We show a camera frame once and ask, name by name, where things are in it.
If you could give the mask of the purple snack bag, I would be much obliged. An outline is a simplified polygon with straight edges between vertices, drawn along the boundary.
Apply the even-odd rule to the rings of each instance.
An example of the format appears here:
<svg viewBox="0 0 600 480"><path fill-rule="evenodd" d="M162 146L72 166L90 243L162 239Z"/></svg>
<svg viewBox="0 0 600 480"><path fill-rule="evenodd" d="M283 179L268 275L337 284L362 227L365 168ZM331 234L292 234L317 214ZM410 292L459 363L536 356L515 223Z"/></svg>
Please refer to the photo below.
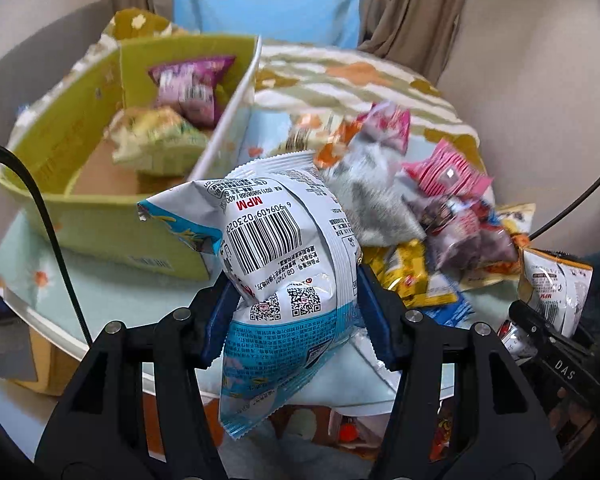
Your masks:
<svg viewBox="0 0 600 480"><path fill-rule="evenodd" d="M221 117L216 88L235 60L215 55L152 66L147 73L158 89L156 104L171 107L195 127L214 128Z"/></svg>

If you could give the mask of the pale green snack bag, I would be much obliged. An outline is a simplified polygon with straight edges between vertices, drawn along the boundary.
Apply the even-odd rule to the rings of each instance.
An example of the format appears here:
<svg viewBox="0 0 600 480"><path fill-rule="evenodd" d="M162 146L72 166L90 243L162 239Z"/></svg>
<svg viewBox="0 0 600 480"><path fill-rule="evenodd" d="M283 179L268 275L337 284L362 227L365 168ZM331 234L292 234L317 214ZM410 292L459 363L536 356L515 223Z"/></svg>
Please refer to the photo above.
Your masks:
<svg viewBox="0 0 600 480"><path fill-rule="evenodd" d="M102 136L114 144L115 165L154 177L186 176L208 145L208 136L170 106L120 110Z"/></svg>

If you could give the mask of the striped floral blanket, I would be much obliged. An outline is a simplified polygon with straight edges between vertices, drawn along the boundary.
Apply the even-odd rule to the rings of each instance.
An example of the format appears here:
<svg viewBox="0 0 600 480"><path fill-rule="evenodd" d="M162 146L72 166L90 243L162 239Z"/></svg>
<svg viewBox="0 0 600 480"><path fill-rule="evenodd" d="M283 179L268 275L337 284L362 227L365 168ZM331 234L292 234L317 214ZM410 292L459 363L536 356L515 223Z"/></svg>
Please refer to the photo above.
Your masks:
<svg viewBox="0 0 600 480"><path fill-rule="evenodd" d="M237 165L246 113L334 112L353 119L381 101L411 111L416 139L448 140L477 167L483 165L475 129L427 79L366 53L258 36L194 34L138 9L114 14L90 52L111 58L114 76L122 84L117 103L131 106L155 99L157 89L147 75L151 66L198 56L234 56L221 82L221 136L195 167L197 178L222 177Z"/></svg>

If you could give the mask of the white orange snack bag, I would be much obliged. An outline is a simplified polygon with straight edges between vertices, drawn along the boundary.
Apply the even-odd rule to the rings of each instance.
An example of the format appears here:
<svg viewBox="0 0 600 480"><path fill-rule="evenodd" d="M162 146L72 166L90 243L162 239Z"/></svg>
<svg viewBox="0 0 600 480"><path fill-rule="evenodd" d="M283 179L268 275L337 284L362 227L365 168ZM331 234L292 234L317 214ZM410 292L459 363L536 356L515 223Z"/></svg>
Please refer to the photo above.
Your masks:
<svg viewBox="0 0 600 480"><path fill-rule="evenodd" d="M556 332L570 338L579 325L592 277L593 268L587 263L524 248L518 297Z"/></svg>

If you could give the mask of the green cardboard box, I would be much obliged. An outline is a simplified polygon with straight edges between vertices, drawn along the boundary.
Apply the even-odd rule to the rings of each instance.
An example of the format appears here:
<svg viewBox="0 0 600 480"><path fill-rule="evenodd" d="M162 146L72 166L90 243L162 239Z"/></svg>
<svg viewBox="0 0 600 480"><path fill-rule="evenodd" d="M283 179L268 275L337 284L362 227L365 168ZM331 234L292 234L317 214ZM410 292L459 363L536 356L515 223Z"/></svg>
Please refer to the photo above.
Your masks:
<svg viewBox="0 0 600 480"><path fill-rule="evenodd" d="M150 272L204 281L209 267L159 221L143 222L136 204L172 185L114 166L102 135L114 115L154 104L148 68L211 55L234 63L221 79L222 116L189 179L222 178L244 140L248 96L259 65L258 36L174 34L127 40L102 36L70 73L12 129L9 149L30 171L50 212L59 244L81 254Z"/></svg>

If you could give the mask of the white text snack bag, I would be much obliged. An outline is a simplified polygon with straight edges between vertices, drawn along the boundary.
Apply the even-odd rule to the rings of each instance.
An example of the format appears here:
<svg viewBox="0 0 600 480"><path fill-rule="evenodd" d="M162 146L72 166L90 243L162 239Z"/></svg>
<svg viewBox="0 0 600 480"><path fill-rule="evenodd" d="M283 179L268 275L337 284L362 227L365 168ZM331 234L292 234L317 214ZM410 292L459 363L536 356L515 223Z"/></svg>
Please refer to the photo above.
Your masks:
<svg viewBox="0 0 600 480"><path fill-rule="evenodd" d="M424 240L425 232L394 187L401 159L376 142L354 140L339 162L321 171L363 247Z"/></svg>

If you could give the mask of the pink white snack bag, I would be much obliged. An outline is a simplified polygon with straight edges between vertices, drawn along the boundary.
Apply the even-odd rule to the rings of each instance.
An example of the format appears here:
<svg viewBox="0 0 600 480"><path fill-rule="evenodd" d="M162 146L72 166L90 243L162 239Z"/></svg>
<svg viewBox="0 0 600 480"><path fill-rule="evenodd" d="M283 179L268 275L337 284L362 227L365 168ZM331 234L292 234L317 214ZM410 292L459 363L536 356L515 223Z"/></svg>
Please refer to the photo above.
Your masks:
<svg viewBox="0 0 600 480"><path fill-rule="evenodd" d="M376 142L405 155L411 131L411 111L399 104L374 103L366 113L358 115L361 132Z"/></svg>

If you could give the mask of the yellow snack bag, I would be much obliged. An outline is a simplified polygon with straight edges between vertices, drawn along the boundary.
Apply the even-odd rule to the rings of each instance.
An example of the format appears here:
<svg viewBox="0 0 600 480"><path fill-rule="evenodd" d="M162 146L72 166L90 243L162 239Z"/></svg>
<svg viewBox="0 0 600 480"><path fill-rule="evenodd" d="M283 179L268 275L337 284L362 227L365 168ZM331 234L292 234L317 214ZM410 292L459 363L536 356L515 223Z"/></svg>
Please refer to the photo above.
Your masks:
<svg viewBox="0 0 600 480"><path fill-rule="evenodd" d="M419 240L392 247L364 247L363 262L407 309L438 308L458 300L449 280L441 272L428 269L426 246Z"/></svg>

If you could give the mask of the cartoon figure snack bag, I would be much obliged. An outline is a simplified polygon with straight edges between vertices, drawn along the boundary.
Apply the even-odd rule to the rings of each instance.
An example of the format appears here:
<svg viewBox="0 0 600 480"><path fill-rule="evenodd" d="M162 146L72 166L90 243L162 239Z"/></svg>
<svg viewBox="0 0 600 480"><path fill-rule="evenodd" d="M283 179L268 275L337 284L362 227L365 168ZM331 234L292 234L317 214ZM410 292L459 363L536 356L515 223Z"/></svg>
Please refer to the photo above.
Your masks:
<svg viewBox="0 0 600 480"><path fill-rule="evenodd" d="M439 195L408 202L437 270L514 262L517 248L493 207L479 197Z"/></svg>

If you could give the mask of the daisy print tablecloth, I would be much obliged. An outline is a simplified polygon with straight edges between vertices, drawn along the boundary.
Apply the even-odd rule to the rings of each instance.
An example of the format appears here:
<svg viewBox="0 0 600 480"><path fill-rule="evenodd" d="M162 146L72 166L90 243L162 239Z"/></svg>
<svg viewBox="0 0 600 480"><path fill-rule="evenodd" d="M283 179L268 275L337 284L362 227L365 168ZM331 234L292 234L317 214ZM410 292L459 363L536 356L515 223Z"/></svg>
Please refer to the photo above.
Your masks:
<svg viewBox="0 0 600 480"><path fill-rule="evenodd" d="M135 327L157 322L185 307L201 283L170 278L132 266L64 253L76 296L93 335L110 321ZM73 359L82 359L87 345L74 315L48 241L38 235L24 214L16 214L0 245L0 275L5 300L36 332ZM468 290L476 321L500 326L517 297L514 281ZM390 411L398 374L381 367L368 341L346 344L291 398L300 405L323 405L345 415L377 415Z"/></svg>

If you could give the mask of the pink striped snack bag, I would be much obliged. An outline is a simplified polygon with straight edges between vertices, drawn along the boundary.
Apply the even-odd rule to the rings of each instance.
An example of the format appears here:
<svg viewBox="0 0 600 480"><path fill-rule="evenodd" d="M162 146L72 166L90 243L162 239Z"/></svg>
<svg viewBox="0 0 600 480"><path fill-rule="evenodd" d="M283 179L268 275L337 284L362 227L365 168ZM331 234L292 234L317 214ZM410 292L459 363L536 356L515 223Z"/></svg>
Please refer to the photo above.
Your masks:
<svg viewBox="0 0 600 480"><path fill-rule="evenodd" d="M402 172L427 196L483 196L492 179L479 171L447 140L438 142L432 154L421 162L404 162Z"/></svg>

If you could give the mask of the white blue snack bag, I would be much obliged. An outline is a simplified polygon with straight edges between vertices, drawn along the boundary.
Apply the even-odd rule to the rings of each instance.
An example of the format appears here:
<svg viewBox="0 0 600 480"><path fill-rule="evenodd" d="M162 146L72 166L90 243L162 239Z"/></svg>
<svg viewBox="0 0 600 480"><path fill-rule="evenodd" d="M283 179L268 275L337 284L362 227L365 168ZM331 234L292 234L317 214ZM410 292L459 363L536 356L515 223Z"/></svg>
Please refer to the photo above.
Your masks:
<svg viewBox="0 0 600 480"><path fill-rule="evenodd" d="M240 295L223 341L220 422L239 439L303 388L360 322L361 248L310 152L247 162L222 179L141 200Z"/></svg>

